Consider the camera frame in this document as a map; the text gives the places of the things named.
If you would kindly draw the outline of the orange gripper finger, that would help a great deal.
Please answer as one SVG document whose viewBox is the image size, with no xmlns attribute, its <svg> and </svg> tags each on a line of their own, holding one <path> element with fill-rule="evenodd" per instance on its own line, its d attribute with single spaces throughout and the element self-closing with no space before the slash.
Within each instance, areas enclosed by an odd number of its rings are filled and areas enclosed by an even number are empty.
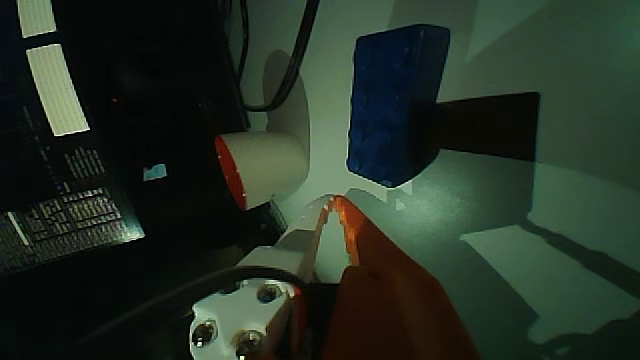
<svg viewBox="0 0 640 360">
<path fill-rule="evenodd" d="M 344 196 L 339 215 L 351 264 L 342 273 L 324 359 L 481 357 L 441 283 Z"/>
</svg>

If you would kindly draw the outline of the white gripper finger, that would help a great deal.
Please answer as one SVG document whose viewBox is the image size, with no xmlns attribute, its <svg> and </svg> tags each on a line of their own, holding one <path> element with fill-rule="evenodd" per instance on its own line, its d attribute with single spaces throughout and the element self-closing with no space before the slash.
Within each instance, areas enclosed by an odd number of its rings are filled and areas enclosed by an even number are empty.
<svg viewBox="0 0 640 360">
<path fill-rule="evenodd" d="M 279 240 L 258 246 L 225 273 L 221 290 L 192 306 L 189 350 L 196 360 L 305 353 L 308 296 L 332 197 L 308 203 Z"/>
</svg>

